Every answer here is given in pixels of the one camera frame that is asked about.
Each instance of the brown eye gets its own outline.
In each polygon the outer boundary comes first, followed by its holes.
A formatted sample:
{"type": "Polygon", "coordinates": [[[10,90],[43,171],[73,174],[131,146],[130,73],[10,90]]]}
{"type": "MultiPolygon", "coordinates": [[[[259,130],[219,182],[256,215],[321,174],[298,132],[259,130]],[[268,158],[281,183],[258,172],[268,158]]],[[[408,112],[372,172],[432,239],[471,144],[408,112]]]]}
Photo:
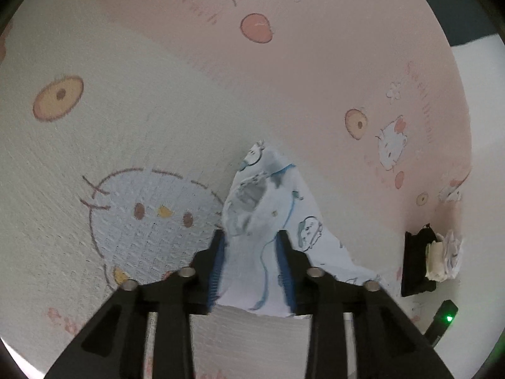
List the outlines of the brown eye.
{"type": "Polygon", "coordinates": [[[58,90],[58,92],[56,93],[56,99],[58,101],[61,101],[61,100],[63,100],[63,98],[65,98],[65,95],[67,95],[66,89],[65,88],[60,88],[58,90]]]}
{"type": "Polygon", "coordinates": [[[193,226],[193,214],[187,211],[182,217],[182,223],[186,228],[191,228],[193,226]]]}
{"type": "Polygon", "coordinates": [[[135,209],[133,210],[133,216],[137,218],[138,220],[141,220],[144,215],[146,214],[146,208],[142,203],[137,203],[135,205],[135,209]]]}

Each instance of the white fabric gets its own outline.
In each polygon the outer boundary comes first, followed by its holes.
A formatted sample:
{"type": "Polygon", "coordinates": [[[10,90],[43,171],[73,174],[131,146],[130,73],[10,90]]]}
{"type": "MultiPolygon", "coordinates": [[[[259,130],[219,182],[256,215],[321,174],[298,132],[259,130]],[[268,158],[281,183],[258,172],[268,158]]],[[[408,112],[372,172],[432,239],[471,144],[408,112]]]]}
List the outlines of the white fabric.
{"type": "Polygon", "coordinates": [[[289,316],[274,238],[286,229],[295,249],[337,279],[361,285],[376,273],[353,264],[349,252],[323,225],[316,201],[298,169],[256,143],[237,172],[223,208],[227,253],[221,305],[257,314],[289,316]]]}

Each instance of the black device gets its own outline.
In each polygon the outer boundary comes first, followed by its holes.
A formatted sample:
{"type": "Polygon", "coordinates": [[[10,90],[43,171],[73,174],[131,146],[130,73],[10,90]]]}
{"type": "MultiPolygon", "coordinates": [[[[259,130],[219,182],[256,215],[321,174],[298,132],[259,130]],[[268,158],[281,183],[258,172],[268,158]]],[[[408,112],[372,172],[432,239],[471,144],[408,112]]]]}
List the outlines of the black device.
{"type": "MultiPolygon", "coordinates": [[[[345,312],[353,314],[359,379],[454,379],[403,311],[378,282],[337,281],[276,237],[286,302],[312,315],[306,379],[346,379],[345,312]]],[[[217,298],[226,239],[217,230],[207,250],[166,280],[123,282],[63,351],[45,379],[141,379],[147,318],[157,312],[153,379],[193,379],[190,314],[207,314],[217,298]]]]}
{"type": "Polygon", "coordinates": [[[442,302],[442,305],[440,305],[440,308],[438,308],[437,313],[433,317],[433,322],[431,322],[424,333],[424,337],[432,346],[435,346],[445,334],[445,331],[453,322],[456,313],[458,313],[458,307],[453,301],[447,299],[442,302]]]}
{"type": "Polygon", "coordinates": [[[437,240],[437,235],[430,224],[425,225],[417,234],[405,232],[403,250],[403,272],[401,274],[401,295],[417,295],[433,292],[437,283],[426,277],[426,247],[437,240]]]}

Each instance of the pink fabric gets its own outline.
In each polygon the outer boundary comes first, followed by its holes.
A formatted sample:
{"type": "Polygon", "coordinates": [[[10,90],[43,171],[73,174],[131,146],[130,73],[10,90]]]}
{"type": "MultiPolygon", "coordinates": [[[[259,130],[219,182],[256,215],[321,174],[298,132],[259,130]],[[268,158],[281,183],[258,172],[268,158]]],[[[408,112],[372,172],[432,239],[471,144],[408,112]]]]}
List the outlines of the pink fabric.
{"type": "Polygon", "coordinates": [[[463,88],[424,0],[99,2],[253,103],[299,158],[388,226],[416,232],[470,172],[463,88]]]}

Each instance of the yellow nose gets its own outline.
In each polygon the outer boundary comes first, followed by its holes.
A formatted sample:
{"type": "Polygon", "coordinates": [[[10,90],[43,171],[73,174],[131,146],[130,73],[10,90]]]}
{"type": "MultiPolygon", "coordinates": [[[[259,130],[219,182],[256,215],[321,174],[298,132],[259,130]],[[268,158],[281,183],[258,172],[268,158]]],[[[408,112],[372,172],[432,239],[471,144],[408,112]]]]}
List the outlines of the yellow nose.
{"type": "Polygon", "coordinates": [[[171,216],[173,215],[173,212],[170,211],[167,207],[165,207],[164,205],[161,205],[159,208],[158,208],[158,216],[160,218],[170,218],[171,216]]]}
{"type": "Polygon", "coordinates": [[[121,285],[124,281],[126,281],[129,278],[128,274],[125,271],[123,271],[119,266],[114,267],[113,273],[114,273],[114,280],[118,285],[121,285]]]}

